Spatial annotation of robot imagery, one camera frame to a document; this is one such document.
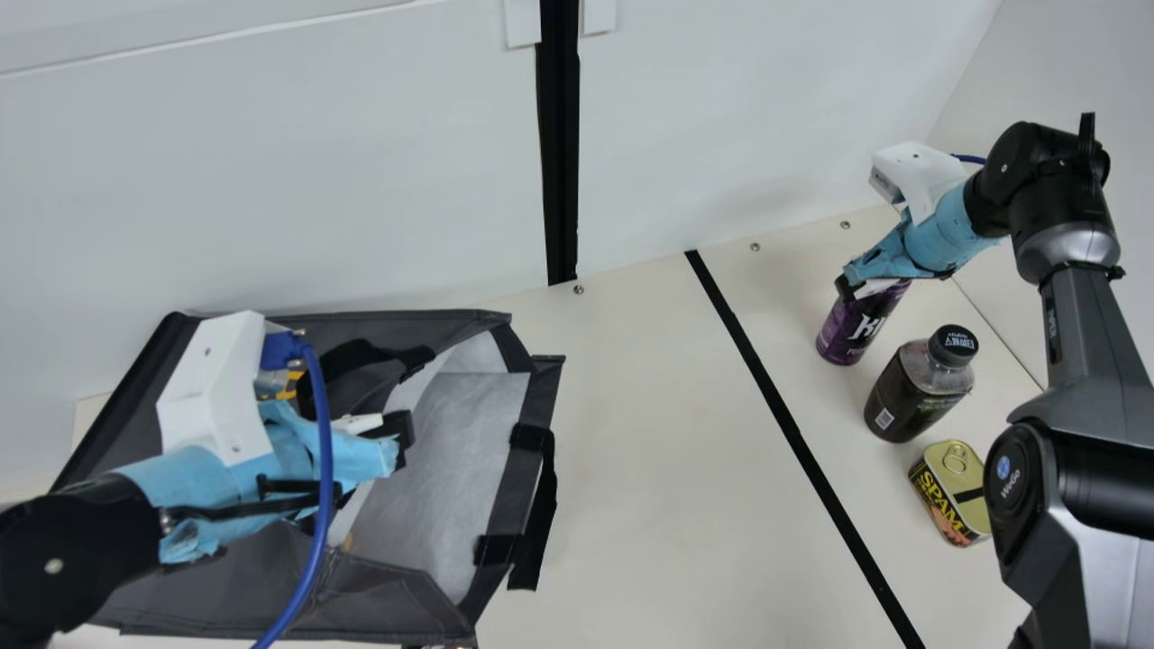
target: black vertical stripe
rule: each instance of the black vertical stripe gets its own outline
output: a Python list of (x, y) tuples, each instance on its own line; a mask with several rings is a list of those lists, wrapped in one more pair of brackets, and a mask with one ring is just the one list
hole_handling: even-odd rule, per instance
[(578, 0), (540, 0), (537, 120), (549, 285), (577, 278)]
[(857, 534), (853, 521), (849, 520), (849, 514), (841, 506), (838, 494), (834, 493), (830, 480), (826, 479), (822, 467), (817, 463), (817, 458), (814, 457), (814, 453), (810, 452), (804, 438), (802, 438), (801, 428), (794, 422), (793, 415), (786, 406), (786, 402), (781, 398), (781, 394), (778, 393), (773, 380), (770, 379), (770, 373), (762, 365), (762, 359), (758, 358), (757, 352), (754, 350), (754, 344), (749, 342), (749, 336), (745, 335), (741, 322), (733, 313), (733, 309), (729, 308), (729, 304), (726, 303), (725, 296), (721, 294), (721, 289), (718, 288), (713, 275), (706, 268), (702, 255), (697, 251), (689, 251), (685, 253), (685, 258), (694, 268), (694, 273), (697, 274), (697, 279), (700, 281), (702, 288), (705, 289), (705, 294), (713, 303), (713, 308), (717, 309), (718, 316), (721, 318), (721, 322), (725, 323), (725, 328), (729, 331), (733, 343), (737, 345), (737, 351), (741, 352), (741, 357), (745, 360), (745, 366), (749, 367), (749, 373), (754, 375), (754, 382), (762, 390), (765, 403), (769, 404), (773, 417), (778, 420), (781, 433), (785, 434), (786, 441), (789, 442), (789, 448), (793, 449), (797, 462), (801, 463), (805, 476), (809, 477), (810, 484), (814, 485), (814, 491), (817, 492), (822, 505), (825, 506), (830, 519), (833, 520), (833, 524), (841, 534), (841, 539), (849, 547), (854, 560), (857, 561), (857, 567), (865, 576), (865, 581), (869, 582), (878, 603), (882, 604), (885, 614), (890, 617), (890, 622), (898, 632), (898, 636), (905, 642), (906, 647), (924, 648), (926, 646), (922, 643), (921, 637), (917, 636), (917, 631), (914, 629), (913, 622), (909, 621), (906, 612), (901, 609), (901, 604), (898, 603), (898, 598), (890, 590), (890, 584), (886, 583), (882, 569), (877, 567), (877, 562), (870, 555), (869, 549), (865, 547), (865, 542)]

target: yellow can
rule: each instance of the yellow can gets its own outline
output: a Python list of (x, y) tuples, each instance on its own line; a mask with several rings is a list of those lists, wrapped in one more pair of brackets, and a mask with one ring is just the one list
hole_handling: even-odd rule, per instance
[(981, 457), (964, 441), (930, 445), (909, 469), (909, 482), (952, 545), (967, 547), (990, 536), (990, 514), (982, 498)]

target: blue cable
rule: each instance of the blue cable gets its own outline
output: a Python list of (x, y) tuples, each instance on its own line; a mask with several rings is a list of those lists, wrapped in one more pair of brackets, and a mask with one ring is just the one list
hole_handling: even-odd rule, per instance
[(324, 391), (324, 376), (321, 374), (321, 361), (316, 350), (310, 344), (302, 344), (300, 350), (308, 365), (308, 376), (313, 383), (313, 398), (316, 408), (316, 425), (321, 433), (321, 502), (316, 508), (316, 525), (313, 531), (313, 546), (308, 553), (305, 573), (297, 583), (288, 605), (282, 611), (272, 626), (253, 644), (253, 649), (268, 649), (280, 637), (297, 618), (305, 600), (313, 592), (316, 579), (321, 574), (321, 561), (324, 559), (324, 544), (329, 536), (329, 523), (332, 520), (332, 419), (329, 416), (329, 397)]
[(986, 164), (986, 158), (983, 158), (982, 156), (967, 156), (966, 154), (950, 154), (950, 155), (953, 156), (953, 157), (956, 157), (956, 158), (958, 158), (961, 162), (968, 162), (968, 163), (980, 164), (980, 165), (984, 165)]

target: brown bottle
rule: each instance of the brown bottle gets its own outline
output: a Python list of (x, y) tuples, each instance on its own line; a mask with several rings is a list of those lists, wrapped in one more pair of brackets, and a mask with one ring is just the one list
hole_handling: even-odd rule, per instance
[(957, 324), (901, 345), (870, 390), (865, 425), (886, 441), (914, 439), (973, 389), (976, 353), (977, 338)]

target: gray fabric bin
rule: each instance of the gray fabric bin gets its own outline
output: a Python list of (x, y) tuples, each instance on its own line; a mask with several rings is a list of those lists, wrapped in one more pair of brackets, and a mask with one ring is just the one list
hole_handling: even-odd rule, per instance
[[(335, 378), (325, 368), (335, 418), (384, 412), (411, 446), (403, 469), (362, 485), (337, 512), (321, 579), (284, 637), (475, 647), (477, 620), (510, 569), (510, 588), (537, 585), (556, 507), (548, 428), (563, 358), (530, 356), (502, 313), (271, 320), (306, 329), (322, 363), (350, 346), (354, 360), (358, 345), (427, 348), (396, 355), (420, 364), (388, 359)], [(155, 403), (198, 321), (164, 319), (53, 490), (160, 452)], [(307, 415), (308, 395), (298, 401)], [(92, 622), (129, 634), (256, 639), (288, 602), (310, 543), (310, 530), (277, 523), (223, 557), (120, 588)]]

